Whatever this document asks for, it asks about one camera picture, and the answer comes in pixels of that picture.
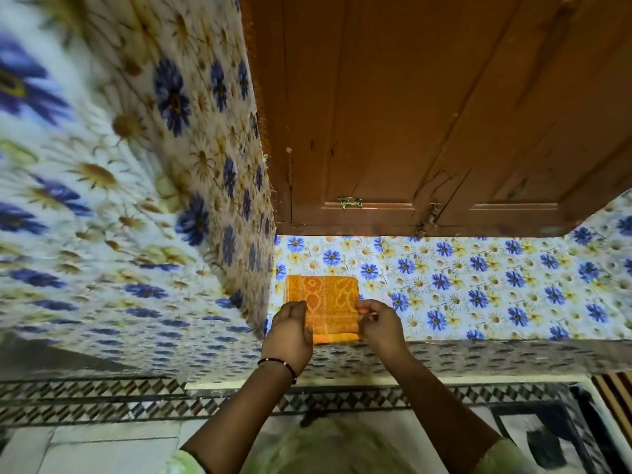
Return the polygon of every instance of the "bracelet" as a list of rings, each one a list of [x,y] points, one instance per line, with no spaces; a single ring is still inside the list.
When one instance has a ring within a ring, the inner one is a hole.
[[[294,369],[292,369],[292,366],[287,364],[287,362],[285,362],[283,359],[278,359],[278,358],[263,358],[263,359],[259,359],[257,366],[259,366],[261,363],[265,363],[266,361],[274,361],[276,363],[281,363],[283,364],[283,366],[287,367],[289,369],[290,374],[292,374],[292,379],[293,379],[292,384],[296,384],[296,373],[294,372]]]

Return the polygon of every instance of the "striped mat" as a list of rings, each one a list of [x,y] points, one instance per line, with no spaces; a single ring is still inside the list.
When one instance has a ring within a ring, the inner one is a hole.
[[[632,446],[632,372],[602,374],[592,380]]]

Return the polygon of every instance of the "folded towel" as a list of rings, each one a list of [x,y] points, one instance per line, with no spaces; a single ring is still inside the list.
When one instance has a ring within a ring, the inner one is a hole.
[[[307,302],[305,325],[313,343],[358,341],[358,280],[351,276],[295,276],[285,280],[283,302]]]

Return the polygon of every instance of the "person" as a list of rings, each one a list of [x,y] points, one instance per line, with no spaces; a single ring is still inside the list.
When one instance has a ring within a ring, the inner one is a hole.
[[[375,300],[359,300],[362,337],[406,394],[450,474],[537,471],[509,440],[466,408],[409,352],[399,316]],[[283,305],[265,337],[261,359],[241,389],[222,404],[161,469],[165,474],[393,473],[415,471],[368,426],[316,419],[296,426],[257,456],[249,451],[274,406],[312,358],[305,302]]]

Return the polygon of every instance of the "sleeve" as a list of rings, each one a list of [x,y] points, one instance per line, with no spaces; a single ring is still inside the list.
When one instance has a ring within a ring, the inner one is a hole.
[[[157,474],[206,474],[206,472],[191,454],[176,451]]]
[[[490,447],[472,474],[535,474],[543,472],[511,439],[503,438]]]

